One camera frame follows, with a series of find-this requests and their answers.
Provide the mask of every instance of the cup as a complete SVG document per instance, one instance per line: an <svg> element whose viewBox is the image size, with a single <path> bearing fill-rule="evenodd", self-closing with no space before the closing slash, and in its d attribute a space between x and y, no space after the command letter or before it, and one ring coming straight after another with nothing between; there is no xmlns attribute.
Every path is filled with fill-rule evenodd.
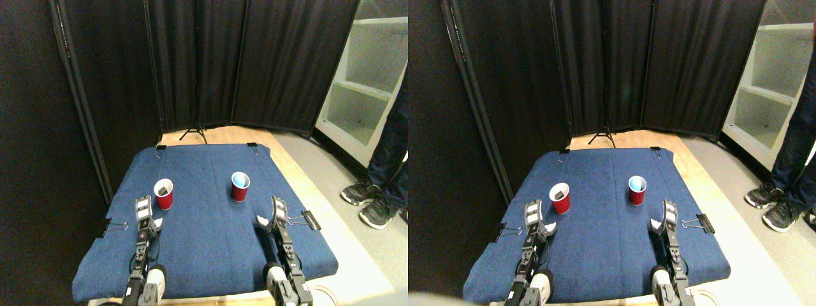
<svg viewBox="0 0 816 306"><path fill-rule="evenodd" d="M230 180L233 182L233 199L243 202L246 198L246 191L250 187L250 177L246 173L235 172Z"/></svg>
<svg viewBox="0 0 816 306"><path fill-rule="evenodd" d="M629 201L636 206L643 202L643 196L646 194L646 180L635 175L629 178Z"/></svg>
<svg viewBox="0 0 816 306"><path fill-rule="evenodd" d="M564 215L570 209L570 186L558 183L550 189L550 201L558 215Z"/></svg>
<svg viewBox="0 0 816 306"><path fill-rule="evenodd" d="M173 181L161 179L153 186L153 194L156 195L156 202L163 210L169 210L173 206Z"/></svg>

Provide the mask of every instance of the white shelf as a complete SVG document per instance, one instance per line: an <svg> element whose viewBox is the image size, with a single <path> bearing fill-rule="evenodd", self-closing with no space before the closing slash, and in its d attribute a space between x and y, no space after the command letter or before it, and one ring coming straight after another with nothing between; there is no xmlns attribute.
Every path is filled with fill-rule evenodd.
<svg viewBox="0 0 816 306"><path fill-rule="evenodd" d="M408 35L408 17L354 20L353 26L388 34Z"/></svg>
<svg viewBox="0 0 816 306"><path fill-rule="evenodd" d="M359 83L350 81L335 81L335 84L359 92L363 95L373 96L380 100L388 101L388 99L390 98L389 94L386 92L382 92L376 88L365 86Z"/></svg>
<svg viewBox="0 0 816 306"><path fill-rule="evenodd" d="M759 33L775 36L784 36L796 40L810 41L813 39L814 24L772 24L762 25Z"/></svg>
<svg viewBox="0 0 816 306"><path fill-rule="evenodd" d="M793 103L793 97L791 97L789 95L783 95L783 94L780 94L780 93L778 93L776 91L771 91L771 90L768 90L768 89L765 89L765 88L762 88L762 87L751 86L751 85L740 85L739 88L743 89L745 91L748 91L748 92L750 92L750 93L752 93L754 95L761 95L761 96L764 96L765 98L777 101L777 102L779 102L781 104L785 104L785 105L788 105L788 106L790 106Z"/></svg>

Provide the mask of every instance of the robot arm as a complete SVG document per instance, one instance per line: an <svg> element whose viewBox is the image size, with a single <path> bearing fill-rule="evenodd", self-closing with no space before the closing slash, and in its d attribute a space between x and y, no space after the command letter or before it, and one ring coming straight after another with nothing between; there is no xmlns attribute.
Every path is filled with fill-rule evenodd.
<svg viewBox="0 0 816 306"><path fill-rule="evenodd" d="M311 306L312 293L306 286L306 277L300 268L294 242L286 228L286 203L279 197L272 198L274 219L256 216L258 224L277 246L277 260L281 265L269 263L264 269L267 290L276 304L284 306Z"/></svg>
<svg viewBox="0 0 816 306"><path fill-rule="evenodd" d="M516 278L510 287L505 306L539 306L547 303L552 293L552 272L539 269L539 250L544 241L556 231L556 224L542 223L541 200L527 203L525 222L527 237L522 246L521 259L516 269Z"/></svg>
<svg viewBox="0 0 816 306"><path fill-rule="evenodd" d="M652 268L652 291L661 306L694 306L677 239L677 204L663 200L663 221L651 220L650 230L660 237L669 271L662 265Z"/></svg>
<svg viewBox="0 0 816 306"><path fill-rule="evenodd" d="M160 264L155 264L148 270L150 264L150 250L158 242L158 233L162 230L162 219L153 219L153 207L150 196L136 199L136 223L139 230L136 237L136 253L133 255L135 263L127 282L122 305L125 306L154 306L164 295L166 270Z"/></svg>

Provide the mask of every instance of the jeans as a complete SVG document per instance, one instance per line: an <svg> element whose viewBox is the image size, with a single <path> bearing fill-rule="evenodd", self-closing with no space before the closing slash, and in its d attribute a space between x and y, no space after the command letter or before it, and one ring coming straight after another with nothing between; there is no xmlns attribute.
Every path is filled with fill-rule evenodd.
<svg viewBox="0 0 816 306"><path fill-rule="evenodd" d="M403 160L408 154L408 90L397 94L386 117L383 134L368 164L368 179L383 189L385 202L403 210L408 208L408 171Z"/></svg>
<svg viewBox="0 0 816 306"><path fill-rule="evenodd" d="M816 205L816 162L811 161L805 166L814 142L816 142L816 56L811 54L802 95L787 125L785 140L771 171L771 180L776 188L782 189L787 194L790 204L800 211L806 211Z"/></svg>

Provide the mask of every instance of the floor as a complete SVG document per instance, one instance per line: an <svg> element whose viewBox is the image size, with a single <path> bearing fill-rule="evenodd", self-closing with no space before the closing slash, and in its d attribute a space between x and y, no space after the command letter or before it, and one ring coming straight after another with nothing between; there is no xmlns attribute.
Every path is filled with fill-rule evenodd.
<svg viewBox="0 0 816 306"><path fill-rule="evenodd" d="M385 229L378 230L362 223L362 207L344 201L339 193L357 179L316 142L289 132L273 131L284 149L295 159L323 196L335 208L346 225L366 248L398 293L408 291L408 224L394 218Z"/></svg>
<svg viewBox="0 0 816 306"><path fill-rule="evenodd" d="M743 197L761 183L736 157L697 136L681 136L683 143L731 201L805 305L816 305L816 231L798 220L787 233L776 233L762 222L760 211Z"/></svg>

